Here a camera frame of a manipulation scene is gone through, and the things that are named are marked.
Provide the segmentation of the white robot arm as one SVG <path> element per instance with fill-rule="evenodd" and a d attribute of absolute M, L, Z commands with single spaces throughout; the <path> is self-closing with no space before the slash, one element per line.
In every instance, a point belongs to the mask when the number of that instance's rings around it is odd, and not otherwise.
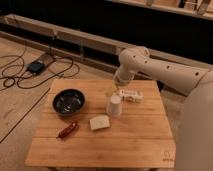
<path fill-rule="evenodd" d="M 144 46 L 122 50 L 119 63 L 117 86 L 128 85 L 142 72 L 186 96 L 174 171 L 213 171 L 213 69 L 153 59 Z"/>

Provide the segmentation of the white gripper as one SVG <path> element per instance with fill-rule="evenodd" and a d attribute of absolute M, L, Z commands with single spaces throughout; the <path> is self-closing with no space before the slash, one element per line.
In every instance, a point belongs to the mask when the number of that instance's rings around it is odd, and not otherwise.
<path fill-rule="evenodd" d="M 116 86 L 127 86 L 133 79 L 135 73 L 125 67 L 119 67 L 113 77 Z"/>

